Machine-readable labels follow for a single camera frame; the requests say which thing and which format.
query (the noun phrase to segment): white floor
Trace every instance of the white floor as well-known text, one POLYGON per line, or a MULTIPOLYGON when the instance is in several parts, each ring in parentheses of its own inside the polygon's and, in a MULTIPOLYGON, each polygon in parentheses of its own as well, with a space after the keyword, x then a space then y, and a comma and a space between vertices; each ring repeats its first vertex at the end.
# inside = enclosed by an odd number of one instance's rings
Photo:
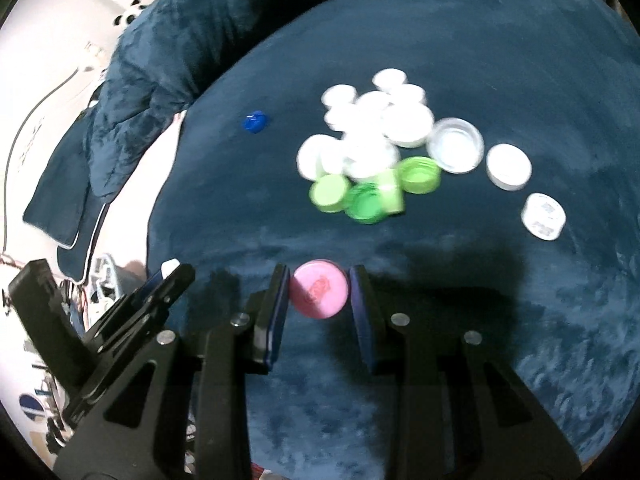
MULTIPOLYGON (((113 51, 119 34, 113 19, 123 11, 124 1, 18 1, 0 28, 0 167, 4 169, 9 146, 30 109, 73 72, 86 43, 97 44, 108 55, 113 51)), ((8 173, 6 254, 23 263, 46 258, 58 276, 56 243, 24 224, 22 213, 53 149, 86 107, 97 77, 97 71, 79 73, 34 113, 16 144, 8 173)), ((140 275, 145 272, 148 217, 171 170, 183 116, 145 154, 111 205, 98 238, 97 254, 109 253, 117 265, 140 275)), ((16 273, 0 265, 3 290, 16 273)), ((33 394, 42 378, 42 372, 31 368, 37 356, 22 350, 25 339, 15 313, 5 316, 0 310, 0 400, 30 446, 51 465, 43 444, 44 423, 27 418, 18 404, 18 397, 33 394)))

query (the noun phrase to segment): panda toy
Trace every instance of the panda toy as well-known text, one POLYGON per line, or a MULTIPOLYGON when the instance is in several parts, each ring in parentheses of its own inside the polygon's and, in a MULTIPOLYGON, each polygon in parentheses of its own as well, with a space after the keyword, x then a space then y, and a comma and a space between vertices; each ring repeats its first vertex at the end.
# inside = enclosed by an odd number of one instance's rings
POLYGON ((113 25, 122 32, 131 25, 131 22, 140 15, 143 9, 146 9, 146 5, 142 5, 140 0, 133 0, 129 9, 125 10, 121 15, 116 16, 116 19, 113 20, 113 25))

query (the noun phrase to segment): black cable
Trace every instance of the black cable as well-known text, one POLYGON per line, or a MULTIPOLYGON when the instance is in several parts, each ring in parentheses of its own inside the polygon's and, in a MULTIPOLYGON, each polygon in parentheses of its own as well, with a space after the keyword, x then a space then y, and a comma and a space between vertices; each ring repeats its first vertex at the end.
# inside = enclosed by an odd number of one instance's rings
POLYGON ((9 165, 11 164, 11 156, 12 156, 12 154, 14 152, 15 143, 18 142, 18 137, 20 137, 20 133, 22 132, 22 129, 24 128, 24 125, 31 118, 31 116, 38 109, 38 107, 44 101, 49 99, 53 94, 55 94, 58 90, 60 90, 64 85, 66 85, 69 81, 71 81, 74 78, 74 76, 78 73, 78 71, 79 71, 79 69, 76 68, 74 70, 74 72, 72 73, 72 75, 67 77, 62 83, 60 83, 51 92, 49 92, 42 99, 40 99, 40 101, 38 101, 38 103, 31 109, 31 111, 27 114, 27 116, 22 121, 22 124, 20 125, 20 128, 18 128, 18 132, 15 134, 14 142, 11 143, 11 147, 9 148, 9 155, 7 155, 7 158, 6 158, 6 168, 4 170, 4 186, 3 186, 3 190, 2 190, 2 207, 4 208, 4 211, 3 211, 3 213, 4 213, 4 239, 2 241, 2 254, 6 253, 6 240, 7 240, 6 230, 7 230, 7 225, 8 225, 8 221, 6 219, 6 188, 7 188, 6 183, 7 183, 7 180, 9 179, 9 165))

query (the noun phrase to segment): blue bottle cap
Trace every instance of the blue bottle cap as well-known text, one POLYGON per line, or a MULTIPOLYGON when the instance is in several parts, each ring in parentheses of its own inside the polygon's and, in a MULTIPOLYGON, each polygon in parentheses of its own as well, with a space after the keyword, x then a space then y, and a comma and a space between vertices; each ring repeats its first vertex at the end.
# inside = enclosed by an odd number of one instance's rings
POLYGON ((247 115, 242 126, 244 126, 244 129, 248 132, 257 134, 264 129, 268 121, 269 120, 265 114, 263 114, 261 111, 257 111, 252 113, 251 115, 247 115))

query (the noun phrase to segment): pink bottle cap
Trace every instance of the pink bottle cap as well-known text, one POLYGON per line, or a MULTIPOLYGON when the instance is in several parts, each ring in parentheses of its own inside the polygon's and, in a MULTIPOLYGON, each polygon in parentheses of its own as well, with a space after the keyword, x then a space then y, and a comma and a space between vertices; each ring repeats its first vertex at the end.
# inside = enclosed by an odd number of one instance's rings
POLYGON ((303 316, 327 319, 347 303, 349 282, 342 269, 328 260, 299 266, 289 285, 289 299, 303 316))

